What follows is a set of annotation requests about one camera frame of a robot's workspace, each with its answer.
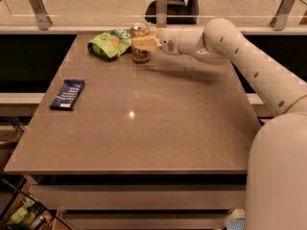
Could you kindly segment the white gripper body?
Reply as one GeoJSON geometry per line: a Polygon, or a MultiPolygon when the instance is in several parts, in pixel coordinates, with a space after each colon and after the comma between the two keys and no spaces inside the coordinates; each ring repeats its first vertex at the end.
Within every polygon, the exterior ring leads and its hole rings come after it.
{"type": "Polygon", "coordinates": [[[167,55],[178,56],[180,54],[179,40],[181,29],[163,29],[159,35],[161,51],[167,55]]]}

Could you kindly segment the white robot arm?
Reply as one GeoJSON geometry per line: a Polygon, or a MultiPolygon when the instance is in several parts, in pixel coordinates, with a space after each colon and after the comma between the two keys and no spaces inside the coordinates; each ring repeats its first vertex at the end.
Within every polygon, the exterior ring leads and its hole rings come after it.
{"type": "Polygon", "coordinates": [[[269,115],[249,150],[245,230],[307,230],[307,82],[224,18],[201,28],[136,23],[130,31],[139,50],[235,65],[269,115]]]}

